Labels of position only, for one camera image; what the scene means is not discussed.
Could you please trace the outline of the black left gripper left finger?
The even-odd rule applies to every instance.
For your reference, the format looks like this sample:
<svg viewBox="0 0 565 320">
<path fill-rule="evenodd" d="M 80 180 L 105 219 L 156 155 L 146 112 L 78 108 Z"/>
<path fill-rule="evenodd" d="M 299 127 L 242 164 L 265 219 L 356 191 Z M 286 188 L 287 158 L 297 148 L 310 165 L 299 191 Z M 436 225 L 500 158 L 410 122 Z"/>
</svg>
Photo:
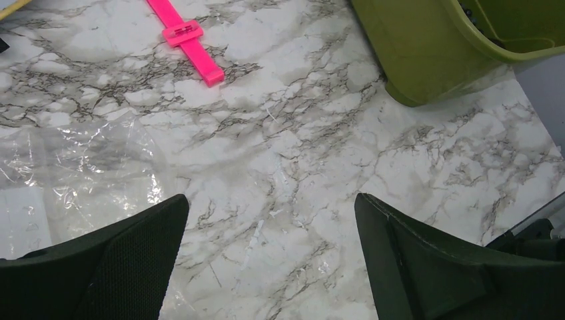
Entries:
<svg viewBox="0 0 565 320">
<path fill-rule="evenodd" d="M 2 319 L 157 319 L 189 216 L 178 194 L 70 241 L 1 260 Z"/>
</svg>

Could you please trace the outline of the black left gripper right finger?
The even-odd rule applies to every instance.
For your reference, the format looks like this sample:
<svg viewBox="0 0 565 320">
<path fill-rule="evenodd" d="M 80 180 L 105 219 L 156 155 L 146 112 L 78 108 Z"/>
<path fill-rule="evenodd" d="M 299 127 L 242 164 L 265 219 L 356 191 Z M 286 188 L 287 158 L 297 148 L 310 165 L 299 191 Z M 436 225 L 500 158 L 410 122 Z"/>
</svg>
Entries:
<svg viewBox="0 0 565 320">
<path fill-rule="evenodd" d="M 486 246 L 368 193 L 354 203 L 380 319 L 563 319 L 564 197 Z"/>
</svg>

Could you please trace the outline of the clear zip top bag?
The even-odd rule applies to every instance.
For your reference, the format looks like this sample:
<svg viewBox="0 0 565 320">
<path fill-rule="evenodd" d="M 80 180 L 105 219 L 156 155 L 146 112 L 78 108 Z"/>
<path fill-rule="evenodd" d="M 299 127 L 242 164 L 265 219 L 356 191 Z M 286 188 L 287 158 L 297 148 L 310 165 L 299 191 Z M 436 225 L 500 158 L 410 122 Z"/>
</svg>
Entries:
<svg viewBox="0 0 565 320">
<path fill-rule="evenodd" d="M 1 138 L 1 257 L 18 259 L 175 194 L 159 145 L 132 113 Z"/>
</svg>

